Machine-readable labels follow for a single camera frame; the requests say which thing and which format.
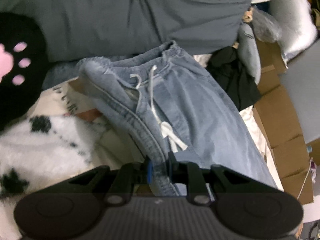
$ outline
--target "black spot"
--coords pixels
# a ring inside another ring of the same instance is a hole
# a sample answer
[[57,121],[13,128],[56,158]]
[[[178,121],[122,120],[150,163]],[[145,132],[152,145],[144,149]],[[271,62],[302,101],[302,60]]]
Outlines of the black spot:
[[78,154],[79,154],[80,156],[85,156],[85,155],[86,155],[85,151],[78,151]]
[[48,116],[35,116],[30,118],[31,132],[43,132],[48,133],[51,129],[51,122]]
[[29,182],[24,179],[19,179],[18,174],[14,169],[8,174],[0,177],[0,185],[2,187],[1,194],[19,194],[23,193]]

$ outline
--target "ribbed gray surface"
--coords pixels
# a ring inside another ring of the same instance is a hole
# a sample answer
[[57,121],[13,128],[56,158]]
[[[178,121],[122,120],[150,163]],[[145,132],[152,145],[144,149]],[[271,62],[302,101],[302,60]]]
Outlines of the ribbed gray surface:
[[110,208],[101,223],[79,240],[234,240],[249,239],[231,232],[209,208],[191,205],[185,198],[132,198],[123,207]]

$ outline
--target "pink paw print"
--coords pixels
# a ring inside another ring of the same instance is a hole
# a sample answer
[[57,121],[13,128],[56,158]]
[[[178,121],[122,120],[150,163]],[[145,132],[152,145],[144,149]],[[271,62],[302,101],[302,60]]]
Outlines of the pink paw print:
[[[21,52],[27,47],[25,42],[19,42],[14,48],[14,52]],[[13,68],[14,59],[11,53],[4,50],[4,45],[0,44],[0,83],[2,78],[7,75]],[[19,61],[18,65],[20,68],[26,68],[30,65],[31,60],[28,58],[23,58]],[[16,75],[12,79],[12,84],[19,86],[25,81],[24,76]]]

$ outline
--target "jeans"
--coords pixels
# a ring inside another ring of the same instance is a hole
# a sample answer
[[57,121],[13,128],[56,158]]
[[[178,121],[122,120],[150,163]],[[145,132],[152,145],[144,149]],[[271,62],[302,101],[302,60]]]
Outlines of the jeans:
[[153,162],[161,195],[186,193],[169,182],[169,151],[178,161],[207,169],[221,164],[276,187],[231,99],[174,41],[125,60],[93,57],[78,64],[96,107]]

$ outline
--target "elastic waistband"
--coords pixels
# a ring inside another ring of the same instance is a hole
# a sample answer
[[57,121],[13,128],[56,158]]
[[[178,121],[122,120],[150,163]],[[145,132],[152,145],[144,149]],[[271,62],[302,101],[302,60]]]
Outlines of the elastic waistband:
[[[169,66],[171,57],[180,56],[182,53],[183,50],[175,41],[169,41],[133,58],[115,62],[104,58],[102,71],[104,73],[112,72],[128,84],[134,85],[137,83],[137,80],[131,78],[130,75],[137,74],[141,77],[141,82],[145,82],[149,79],[150,70],[154,65],[157,66],[157,69],[154,71],[156,75]],[[102,58],[99,57],[88,60],[102,63]]]

